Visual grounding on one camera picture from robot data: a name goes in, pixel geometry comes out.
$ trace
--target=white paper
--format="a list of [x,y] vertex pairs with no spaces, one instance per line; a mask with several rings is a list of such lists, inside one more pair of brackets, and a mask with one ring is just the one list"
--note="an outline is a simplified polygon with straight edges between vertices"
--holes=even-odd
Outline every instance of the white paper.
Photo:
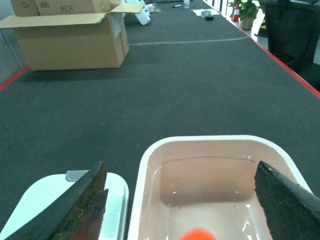
[[202,12],[202,11],[211,11],[211,15],[220,15],[220,13],[219,13],[217,10],[212,9],[212,8],[210,8],[210,9],[193,9],[192,11],[193,11],[198,17],[201,16],[201,12]]
[[117,38],[119,36],[119,33],[121,32],[121,26],[120,26],[120,13],[112,13],[111,15],[111,21],[114,31],[114,36]]

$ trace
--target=wall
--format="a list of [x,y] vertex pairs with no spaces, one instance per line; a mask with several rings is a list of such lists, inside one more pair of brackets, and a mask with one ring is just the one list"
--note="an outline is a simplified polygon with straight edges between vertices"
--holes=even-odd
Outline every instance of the wall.
[[[0,20],[14,15],[10,0],[0,0]],[[28,64],[11,29],[0,30],[0,84]]]

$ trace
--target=black chair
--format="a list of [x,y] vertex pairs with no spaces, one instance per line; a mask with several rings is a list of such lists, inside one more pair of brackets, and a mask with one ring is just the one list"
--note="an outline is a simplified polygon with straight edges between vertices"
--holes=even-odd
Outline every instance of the black chair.
[[312,87],[320,92],[320,65],[313,63],[313,65],[302,69],[299,75],[307,81]]
[[320,7],[267,0],[264,13],[268,50],[298,74],[312,67],[320,35]]

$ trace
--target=red border stripe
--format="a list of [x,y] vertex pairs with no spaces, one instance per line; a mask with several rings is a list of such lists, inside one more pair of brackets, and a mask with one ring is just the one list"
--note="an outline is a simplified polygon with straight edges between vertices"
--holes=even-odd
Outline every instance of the red border stripe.
[[18,71],[15,75],[10,77],[7,81],[0,84],[0,92],[5,89],[7,86],[9,86],[12,82],[14,82],[17,78],[19,78],[22,74],[24,74],[28,69],[30,69],[30,65],[25,66],[20,71]]
[[264,46],[262,46],[258,41],[254,40],[246,31],[237,26],[234,22],[229,20],[235,27],[237,27],[240,31],[248,35],[260,48],[262,48],[270,57],[272,57],[281,67],[283,67],[291,76],[293,76],[299,83],[301,83],[306,89],[308,89],[314,96],[320,99],[320,92],[318,92],[313,86],[311,86],[306,80],[304,80],[300,75],[298,75],[295,71],[293,71],[290,67],[285,65],[279,58],[273,55],[268,51]]

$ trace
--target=white object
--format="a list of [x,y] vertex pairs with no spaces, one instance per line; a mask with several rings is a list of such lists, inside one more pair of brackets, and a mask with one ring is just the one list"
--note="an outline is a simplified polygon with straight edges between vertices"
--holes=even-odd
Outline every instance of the white object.
[[190,0],[183,0],[183,8],[188,9],[190,7]]
[[[143,0],[121,0],[122,3],[144,3]],[[140,13],[135,13],[136,18],[139,20],[141,25],[146,25],[150,22],[150,11],[145,5]]]
[[147,4],[146,7],[148,8],[148,10],[150,11],[150,13],[153,13],[155,10],[155,5],[153,5],[152,3]]
[[202,227],[216,239],[272,240],[255,192],[264,161],[311,192],[290,156],[256,136],[169,137],[142,156],[129,240],[179,239]]
[[[6,239],[32,220],[73,184],[66,180],[65,174],[56,174],[31,185],[5,224],[0,240]],[[108,195],[99,240],[123,240],[129,200],[128,185],[121,176],[108,172],[104,188],[108,189]]]
[[211,11],[202,11],[201,12],[201,18],[204,19],[207,16],[211,16]]
[[200,17],[201,16],[201,13],[203,12],[203,11],[210,11],[211,13],[211,15],[220,15],[220,13],[217,11],[217,10],[215,10],[215,9],[193,9],[192,10],[198,17]]

